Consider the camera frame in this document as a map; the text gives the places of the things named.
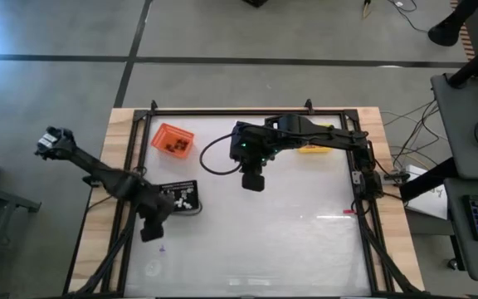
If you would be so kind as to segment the black desk leg beam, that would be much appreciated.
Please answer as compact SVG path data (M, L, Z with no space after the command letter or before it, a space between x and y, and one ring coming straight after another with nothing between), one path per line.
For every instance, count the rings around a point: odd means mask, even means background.
M458 172L455 160L449 158L426 173L419 175L399 188L404 203L443 184L445 179L456 178Z

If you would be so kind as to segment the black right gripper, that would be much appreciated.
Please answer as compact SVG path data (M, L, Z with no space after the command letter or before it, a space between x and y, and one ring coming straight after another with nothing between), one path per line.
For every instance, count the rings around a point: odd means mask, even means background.
M244 189L261 192L265 188L262 168L274 159L277 148L276 133L264 126L238 121L232 129L230 158L238 162Z

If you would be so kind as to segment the grey desk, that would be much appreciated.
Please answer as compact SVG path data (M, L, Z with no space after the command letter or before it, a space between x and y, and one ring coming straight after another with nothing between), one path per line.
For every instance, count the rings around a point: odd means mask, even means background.
M458 175L463 179L478 179L478 79L470 79L463 87L447 84L444 75L431 78L443 126Z
M478 181L446 179L444 187L462 262L469 276L478 281L478 241L472 234L465 203L466 195L478 195Z

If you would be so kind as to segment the black plastic basket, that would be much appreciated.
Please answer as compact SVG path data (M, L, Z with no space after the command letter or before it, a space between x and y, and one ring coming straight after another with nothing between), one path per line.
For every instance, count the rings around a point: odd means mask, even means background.
M187 194L186 191L188 189L193 189L192 194ZM202 207L201 202L198 197L198 184L196 180L189 180L189 181L182 181L182 182L175 182L170 184L160 184L159 191L161 194L165 194L167 196L173 196L174 198L174 209L175 213L191 213L191 212L198 212ZM187 198L182 199L181 193L186 193ZM184 203L190 203L193 208L192 209L185 209L184 206L178 207L175 202L182 200Z

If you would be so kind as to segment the clear round plastic disc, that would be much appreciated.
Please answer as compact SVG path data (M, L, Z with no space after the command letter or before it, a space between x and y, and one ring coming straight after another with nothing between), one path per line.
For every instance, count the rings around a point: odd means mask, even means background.
M153 259L151 260L144 269L145 275L147 277L156 277L159 276L162 271L162 263L157 260Z

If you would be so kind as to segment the yellow plastic basket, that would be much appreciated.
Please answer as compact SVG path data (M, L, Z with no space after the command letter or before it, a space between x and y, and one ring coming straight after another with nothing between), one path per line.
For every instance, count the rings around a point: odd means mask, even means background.
M324 154L329 153L332 150L330 147L318 146L318 145L305 145L299 148L297 151L301 154Z

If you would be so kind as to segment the orange plastic basket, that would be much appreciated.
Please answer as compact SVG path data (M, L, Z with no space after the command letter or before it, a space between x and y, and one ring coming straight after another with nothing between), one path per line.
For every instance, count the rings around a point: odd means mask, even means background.
M184 149L180 147L178 144L179 140L184 140L186 143L188 142L190 144L189 148ZM193 147L193 141L194 133L173 125L169 125L167 123L162 123L161 126L159 126L158 131L154 134L151 145L157 150L171 155L174 158L186 159L191 151L191 148ZM174 147L175 144L179 145L179 149L173 149L173 151L169 151L165 148L166 145L172 145Z

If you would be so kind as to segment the white paper sheet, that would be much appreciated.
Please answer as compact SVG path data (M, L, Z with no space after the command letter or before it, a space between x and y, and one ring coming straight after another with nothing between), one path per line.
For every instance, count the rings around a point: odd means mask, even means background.
M428 216L447 220L447 203L446 190L441 185L410 200L407 208Z

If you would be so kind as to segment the black aluminium table frame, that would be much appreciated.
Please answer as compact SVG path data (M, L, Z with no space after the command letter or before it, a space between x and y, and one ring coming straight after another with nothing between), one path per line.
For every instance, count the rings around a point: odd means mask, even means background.
M348 120L344 110L358 111L359 123ZM134 110L149 108L114 108L110 113L106 129L101 160L114 167L133 169L143 164L140 153L148 145L151 121L160 116L263 116L293 112L293 108L186 108L156 109L139 122L133 122ZM385 135L382 118L377 107L329 107L315 108L312 116L340 113L346 123L360 126L369 133L376 159L387 170L393 169L392 157ZM367 215L368 225L391 259L397 264L407 280L418 289L423 289L422 274L418 266L406 213L402 202L396 197L398 189L390 186L389 195L373 203ZM74 251L71 267L67 274L64 293L77 291L100 265L111 244L118 237L128 216L124 203L109 203L101 215L86 214L80 226L80 233Z

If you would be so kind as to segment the white power box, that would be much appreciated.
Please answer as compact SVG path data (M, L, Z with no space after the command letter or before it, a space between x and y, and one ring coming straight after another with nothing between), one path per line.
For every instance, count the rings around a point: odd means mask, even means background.
M406 182L408 183L418 178L419 176L425 174L427 170L419 168L415 165L409 164L404 167L404 172L408 174L408 178L406 180Z

